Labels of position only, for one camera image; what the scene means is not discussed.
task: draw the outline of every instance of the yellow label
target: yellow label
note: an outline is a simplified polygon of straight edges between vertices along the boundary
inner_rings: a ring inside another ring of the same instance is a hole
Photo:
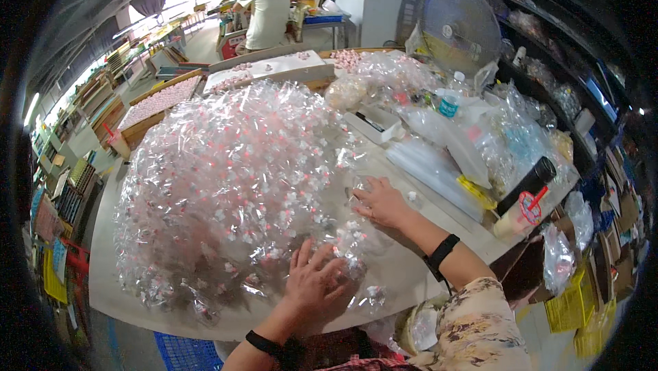
[[[459,176],[459,178],[456,179],[458,183],[461,184],[462,187],[469,193],[473,194],[475,198],[478,199],[478,202],[482,205],[482,208],[485,210],[493,210],[496,208],[498,205],[497,202],[492,200],[487,194],[485,194],[480,188],[478,188],[475,184],[470,182],[466,177],[462,174]]]

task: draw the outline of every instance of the ceiling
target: ceiling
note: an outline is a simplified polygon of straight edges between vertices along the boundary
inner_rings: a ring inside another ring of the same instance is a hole
[[[78,55],[94,30],[130,0],[59,0],[37,39],[28,87],[45,94]]]

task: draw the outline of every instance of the black bottle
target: black bottle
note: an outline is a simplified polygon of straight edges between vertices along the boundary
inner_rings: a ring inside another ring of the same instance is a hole
[[[553,163],[545,156],[541,157],[537,164],[526,174],[521,182],[500,202],[496,211],[499,216],[509,210],[515,202],[519,200],[519,195],[523,191],[528,191],[530,194],[537,195],[541,189],[555,178],[555,167]]]

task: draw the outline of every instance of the red straw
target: red straw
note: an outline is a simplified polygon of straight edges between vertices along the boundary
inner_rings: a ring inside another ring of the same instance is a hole
[[[540,200],[540,199],[544,196],[544,194],[546,194],[547,192],[548,192],[548,187],[544,187],[544,188],[542,188],[541,191],[539,192],[539,194],[537,194],[537,196],[535,196],[535,199],[532,200],[531,205],[528,207],[528,210],[532,210],[532,209],[535,207],[535,205],[537,205],[537,203],[539,202],[539,200]]]
[[[107,124],[106,124],[106,123],[103,123],[103,127],[105,127],[105,129],[107,130],[107,132],[110,133],[110,136],[111,136],[112,138],[114,138],[114,134],[112,133],[112,131],[110,131],[110,128],[107,127]]]

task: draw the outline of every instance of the blue crate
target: blue crate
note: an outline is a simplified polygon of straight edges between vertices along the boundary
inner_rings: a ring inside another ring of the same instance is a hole
[[[219,371],[224,365],[212,341],[159,332],[153,336],[167,371]]]
[[[308,16],[304,18],[304,24],[323,24],[340,21],[343,21],[342,15],[318,15],[317,17]]]

